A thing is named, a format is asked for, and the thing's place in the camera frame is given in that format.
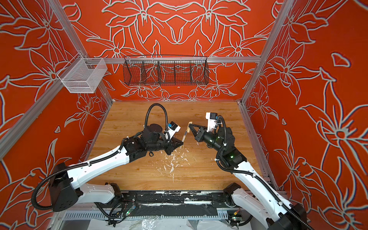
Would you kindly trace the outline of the beige pen cap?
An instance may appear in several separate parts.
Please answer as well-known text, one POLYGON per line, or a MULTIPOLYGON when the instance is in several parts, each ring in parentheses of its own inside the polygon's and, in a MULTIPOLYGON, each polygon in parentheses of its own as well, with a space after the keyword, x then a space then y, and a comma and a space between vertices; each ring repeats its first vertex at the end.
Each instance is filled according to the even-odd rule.
POLYGON ((190 124, 192 124, 193 122, 192 121, 190 121, 189 123, 188 123, 188 126, 187 126, 187 129, 186 129, 186 132, 188 133, 188 132, 190 132, 190 124))

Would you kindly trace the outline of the clear mesh bin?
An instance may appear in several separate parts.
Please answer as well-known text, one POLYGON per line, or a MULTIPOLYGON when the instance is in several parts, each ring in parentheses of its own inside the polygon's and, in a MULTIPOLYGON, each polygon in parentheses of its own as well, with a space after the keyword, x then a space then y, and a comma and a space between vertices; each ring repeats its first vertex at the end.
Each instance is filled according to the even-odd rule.
POLYGON ((78 53, 60 70, 57 78, 72 94, 93 94, 106 72, 103 58, 84 58, 78 53))

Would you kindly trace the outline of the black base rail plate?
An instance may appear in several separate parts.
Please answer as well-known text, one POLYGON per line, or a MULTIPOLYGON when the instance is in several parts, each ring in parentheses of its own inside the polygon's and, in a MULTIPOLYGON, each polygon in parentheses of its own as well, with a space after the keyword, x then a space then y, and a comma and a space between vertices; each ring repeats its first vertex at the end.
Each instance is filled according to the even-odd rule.
POLYGON ((234 204, 223 191, 123 191, 103 208, 111 208, 120 202, 145 206, 205 205, 213 208, 233 208, 234 204))

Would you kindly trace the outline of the beige pen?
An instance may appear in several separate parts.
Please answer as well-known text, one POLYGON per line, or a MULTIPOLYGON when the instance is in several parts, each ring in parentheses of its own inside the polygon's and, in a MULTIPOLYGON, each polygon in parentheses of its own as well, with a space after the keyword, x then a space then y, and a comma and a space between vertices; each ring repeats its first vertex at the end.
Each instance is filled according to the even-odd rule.
POLYGON ((184 133, 183 138, 182 138, 182 142, 184 142, 184 141, 185 141, 186 136, 187 136, 187 132, 185 132, 185 133, 184 133))

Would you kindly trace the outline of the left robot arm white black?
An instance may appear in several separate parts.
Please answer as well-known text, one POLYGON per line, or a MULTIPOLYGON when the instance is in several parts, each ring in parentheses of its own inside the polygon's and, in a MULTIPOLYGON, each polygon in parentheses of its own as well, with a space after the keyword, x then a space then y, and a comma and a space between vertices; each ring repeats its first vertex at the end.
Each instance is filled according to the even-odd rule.
POLYGON ((174 136, 179 131, 180 126, 174 122, 169 123, 165 130, 157 124, 151 124, 135 136, 123 139, 119 146, 105 154, 70 166, 58 164, 49 183, 51 209, 60 212, 75 204, 107 204, 118 198, 121 192, 117 185, 97 186, 89 185, 88 182, 147 154, 152 155, 155 151, 164 151, 170 155, 183 145, 183 142, 174 136))

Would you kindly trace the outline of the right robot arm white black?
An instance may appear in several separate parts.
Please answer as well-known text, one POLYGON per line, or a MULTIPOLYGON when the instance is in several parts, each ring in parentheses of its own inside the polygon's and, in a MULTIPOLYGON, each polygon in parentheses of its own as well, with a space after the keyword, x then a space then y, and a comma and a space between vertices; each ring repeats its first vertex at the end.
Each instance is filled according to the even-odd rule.
POLYGON ((217 154, 218 167, 233 174, 250 191, 233 183, 224 192, 231 201, 250 214, 253 230, 310 230, 307 214, 301 205, 293 205, 260 176, 247 158, 235 147, 235 137, 229 127, 208 131, 207 127, 190 124, 197 142, 206 143, 217 154))

